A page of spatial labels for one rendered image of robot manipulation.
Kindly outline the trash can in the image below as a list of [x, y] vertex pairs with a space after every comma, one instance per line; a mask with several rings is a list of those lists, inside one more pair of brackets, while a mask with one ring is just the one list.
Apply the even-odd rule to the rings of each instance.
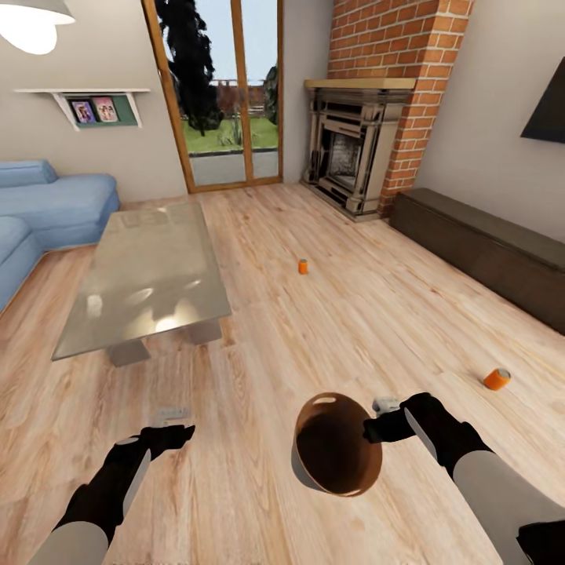
[[[335, 398], [332, 403], [315, 401]], [[310, 398], [298, 414], [291, 464], [306, 487], [337, 497], [365, 494], [379, 479], [382, 443], [369, 443], [363, 422], [371, 419], [349, 396], [324, 392]]]

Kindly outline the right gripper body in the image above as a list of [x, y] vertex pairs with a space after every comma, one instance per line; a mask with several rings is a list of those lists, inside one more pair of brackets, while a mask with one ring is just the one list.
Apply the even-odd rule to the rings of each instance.
[[393, 413], [394, 410], [379, 418], [371, 418], [363, 422], [365, 437], [369, 440], [369, 443], [394, 443], [406, 438], [396, 432], [392, 423]]

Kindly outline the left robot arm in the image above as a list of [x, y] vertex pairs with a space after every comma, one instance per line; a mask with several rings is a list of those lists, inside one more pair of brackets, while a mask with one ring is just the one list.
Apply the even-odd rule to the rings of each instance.
[[115, 528], [122, 525], [150, 468], [165, 450], [181, 449], [195, 426], [170, 425], [167, 420], [190, 418], [191, 408], [155, 410], [151, 427], [114, 445], [104, 467], [72, 496], [65, 516], [27, 565], [101, 565]]

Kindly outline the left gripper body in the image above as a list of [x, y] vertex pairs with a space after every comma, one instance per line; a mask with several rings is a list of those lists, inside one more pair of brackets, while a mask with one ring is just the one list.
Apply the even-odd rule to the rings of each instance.
[[[166, 421], [168, 424], [168, 421]], [[174, 450], [174, 449], [181, 449], [184, 445], [184, 425], [170, 425], [168, 427], [162, 428], [152, 428], [145, 427], [143, 428], [140, 433], [143, 434], [152, 434], [158, 436], [160, 442], [160, 450], [158, 456], [162, 454], [165, 450]]]

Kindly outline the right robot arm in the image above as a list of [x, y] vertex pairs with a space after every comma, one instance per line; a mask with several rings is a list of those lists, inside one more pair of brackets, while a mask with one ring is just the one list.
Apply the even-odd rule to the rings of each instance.
[[374, 398], [363, 422], [369, 443], [418, 436], [446, 467], [504, 565], [565, 565], [565, 508], [504, 462], [467, 421], [459, 423], [429, 392], [400, 403]]

